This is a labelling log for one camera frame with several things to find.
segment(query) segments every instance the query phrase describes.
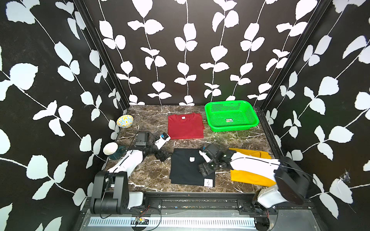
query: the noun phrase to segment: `folded red t-shirt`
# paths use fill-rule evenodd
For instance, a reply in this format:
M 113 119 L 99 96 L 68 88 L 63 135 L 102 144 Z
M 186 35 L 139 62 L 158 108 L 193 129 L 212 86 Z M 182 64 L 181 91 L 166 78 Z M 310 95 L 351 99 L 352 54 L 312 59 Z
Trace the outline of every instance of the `folded red t-shirt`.
M 168 117 L 168 135 L 171 139 L 204 138 L 203 129 L 203 119 L 198 113 Z

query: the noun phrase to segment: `marble surface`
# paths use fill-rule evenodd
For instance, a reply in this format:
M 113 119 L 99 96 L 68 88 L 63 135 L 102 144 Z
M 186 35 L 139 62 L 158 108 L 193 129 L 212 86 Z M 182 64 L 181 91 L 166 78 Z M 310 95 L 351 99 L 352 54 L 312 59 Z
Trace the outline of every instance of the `marble surface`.
M 272 154 L 261 124 L 244 131 L 213 132 L 207 123 L 204 106 L 130 106 L 127 114 L 134 117 L 134 122 L 130 128 L 120 130 L 116 142 L 118 145 L 129 146 L 138 131 L 150 131 L 158 137 L 163 132 L 167 132 L 169 115 L 193 112 L 200 113 L 203 117 L 204 138 L 170 140 L 162 147 L 162 150 L 172 153 L 174 148 L 198 149 L 215 142 L 223 147 L 261 150 Z M 117 161 L 108 161 L 106 169 L 116 163 Z M 171 180 L 168 178 L 170 170 L 171 157 L 160 162 L 153 155 L 147 156 L 129 177 L 129 189 L 130 191 L 254 193 L 263 187 L 231 181 L 229 170 L 216 171 L 215 187 L 171 184 Z

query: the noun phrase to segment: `patterned bowl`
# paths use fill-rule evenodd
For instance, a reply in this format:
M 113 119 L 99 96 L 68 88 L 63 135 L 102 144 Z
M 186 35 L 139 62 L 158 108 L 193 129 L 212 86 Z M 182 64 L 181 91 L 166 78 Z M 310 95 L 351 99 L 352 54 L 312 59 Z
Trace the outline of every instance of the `patterned bowl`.
M 134 118 L 131 115 L 123 115 L 117 119 L 117 125 L 121 128 L 129 128 L 134 122 Z

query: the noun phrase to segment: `green basket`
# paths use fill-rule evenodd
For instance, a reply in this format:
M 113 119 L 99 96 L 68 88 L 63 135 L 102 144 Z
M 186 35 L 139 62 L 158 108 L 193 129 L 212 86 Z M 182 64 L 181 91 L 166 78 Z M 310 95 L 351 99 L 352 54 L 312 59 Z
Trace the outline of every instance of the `green basket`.
M 210 102 L 205 111 L 214 132 L 248 130 L 259 123 L 251 104 L 244 100 Z

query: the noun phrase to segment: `wallpaper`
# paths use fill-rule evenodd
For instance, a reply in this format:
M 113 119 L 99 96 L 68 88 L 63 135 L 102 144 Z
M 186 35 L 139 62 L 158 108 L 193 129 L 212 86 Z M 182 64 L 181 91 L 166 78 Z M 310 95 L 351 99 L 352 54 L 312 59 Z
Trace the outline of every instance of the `wallpaper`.
M 0 230 L 70 230 L 125 108 L 74 3 L 0 9 Z
M 370 1 L 334 0 L 269 102 L 281 150 L 312 174 L 330 230 L 367 230 Z
M 131 105 L 260 105 L 317 0 L 85 2 Z

